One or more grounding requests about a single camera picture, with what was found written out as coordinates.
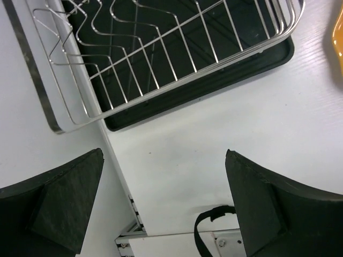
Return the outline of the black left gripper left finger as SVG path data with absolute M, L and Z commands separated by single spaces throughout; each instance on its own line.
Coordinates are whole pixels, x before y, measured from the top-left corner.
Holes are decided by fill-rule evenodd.
M 80 254 L 103 165 L 96 148 L 1 188 L 1 256 Z

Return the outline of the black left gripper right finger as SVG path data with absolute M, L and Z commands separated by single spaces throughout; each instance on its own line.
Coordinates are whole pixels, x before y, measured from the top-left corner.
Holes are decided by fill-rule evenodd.
M 342 195 L 287 178 L 236 151 L 226 172 L 247 256 L 342 256 Z

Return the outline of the yellow polka dot plate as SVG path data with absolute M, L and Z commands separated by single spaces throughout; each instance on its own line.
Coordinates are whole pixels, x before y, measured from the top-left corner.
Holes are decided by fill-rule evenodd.
M 339 59 L 342 59 L 342 5 L 332 30 L 332 44 Z

